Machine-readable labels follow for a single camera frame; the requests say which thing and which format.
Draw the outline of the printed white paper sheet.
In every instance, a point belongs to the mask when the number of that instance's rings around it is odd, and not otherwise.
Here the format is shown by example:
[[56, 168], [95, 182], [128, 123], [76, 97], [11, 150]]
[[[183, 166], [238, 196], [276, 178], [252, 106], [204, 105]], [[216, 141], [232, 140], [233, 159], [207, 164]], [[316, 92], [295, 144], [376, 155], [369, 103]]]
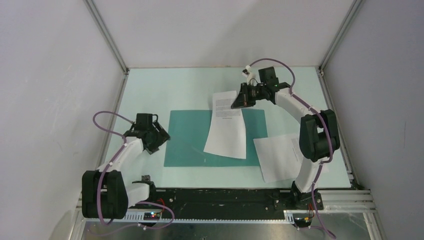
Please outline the printed white paper sheet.
[[246, 125], [241, 109], [231, 106], [237, 97], [235, 90], [212, 95], [212, 117], [204, 152], [222, 157], [246, 159]]

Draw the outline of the teal plastic folder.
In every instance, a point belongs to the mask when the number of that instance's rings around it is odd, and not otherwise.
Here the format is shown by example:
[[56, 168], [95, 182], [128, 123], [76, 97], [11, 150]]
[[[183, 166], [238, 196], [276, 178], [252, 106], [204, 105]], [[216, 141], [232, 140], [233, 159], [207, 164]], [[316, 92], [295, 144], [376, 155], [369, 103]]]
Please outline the teal plastic folder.
[[211, 125], [211, 110], [172, 110], [164, 167], [257, 167], [254, 139], [268, 136], [265, 111], [242, 110], [246, 127], [246, 159], [204, 152]]

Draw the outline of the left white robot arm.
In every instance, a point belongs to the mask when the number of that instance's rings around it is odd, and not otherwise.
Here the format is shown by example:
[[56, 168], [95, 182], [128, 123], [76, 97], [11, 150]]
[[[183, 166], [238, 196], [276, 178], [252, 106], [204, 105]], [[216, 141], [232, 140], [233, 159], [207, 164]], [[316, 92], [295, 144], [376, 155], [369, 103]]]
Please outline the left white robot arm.
[[158, 202], [156, 186], [149, 175], [131, 173], [142, 153], [152, 155], [170, 140], [160, 125], [157, 114], [137, 113], [124, 133], [111, 131], [122, 139], [112, 158], [95, 170], [82, 175], [81, 208], [85, 218], [123, 219], [127, 210], [137, 204], [153, 208]]

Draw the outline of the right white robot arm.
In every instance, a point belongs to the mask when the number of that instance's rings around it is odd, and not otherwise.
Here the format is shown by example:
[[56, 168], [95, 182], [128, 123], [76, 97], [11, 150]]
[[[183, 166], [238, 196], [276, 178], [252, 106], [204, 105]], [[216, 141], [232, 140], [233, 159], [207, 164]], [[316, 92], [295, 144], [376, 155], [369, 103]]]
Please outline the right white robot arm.
[[331, 163], [341, 141], [336, 114], [333, 110], [317, 110], [294, 92], [294, 83], [280, 82], [274, 67], [258, 70], [259, 82], [250, 65], [242, 70], [246, 82], [231, 104], [232, 109], [253, 107], [257, 101], [267, 100], [288, 112], [299, 124], [298, 145], [303, 159], [300, 171], [292, 182], [289, 203], [297, 209], [317, 204], [317, 181], [323, 166]]

